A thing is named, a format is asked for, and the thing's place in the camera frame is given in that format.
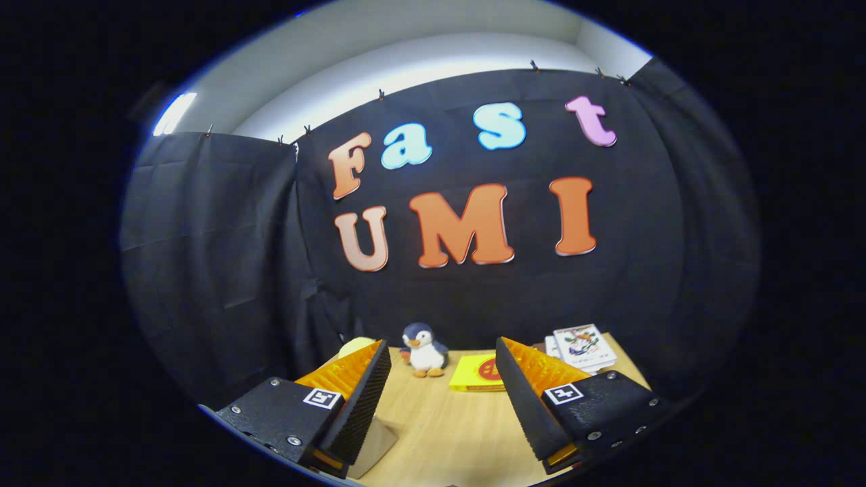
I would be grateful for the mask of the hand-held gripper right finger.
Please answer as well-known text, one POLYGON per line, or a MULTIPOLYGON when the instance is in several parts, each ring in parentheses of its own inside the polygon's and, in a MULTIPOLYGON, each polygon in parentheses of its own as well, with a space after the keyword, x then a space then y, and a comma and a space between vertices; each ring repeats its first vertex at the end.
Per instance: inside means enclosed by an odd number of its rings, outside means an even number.
POLYGON ((670 402, 621 372, 591 375, 516 340, 496 340, 496 367, 547 474, 609 459, 670 416, 670 402))

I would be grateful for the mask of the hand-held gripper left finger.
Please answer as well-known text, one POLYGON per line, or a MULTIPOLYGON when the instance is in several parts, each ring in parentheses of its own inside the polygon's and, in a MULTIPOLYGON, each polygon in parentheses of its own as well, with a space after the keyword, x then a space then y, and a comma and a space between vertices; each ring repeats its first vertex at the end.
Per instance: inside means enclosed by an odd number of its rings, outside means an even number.
POLYGON ((282 463, 344 479, 359 458, 390 370, 386 341, 374 340, 303 378, 266 379, 213 418, 282 463))

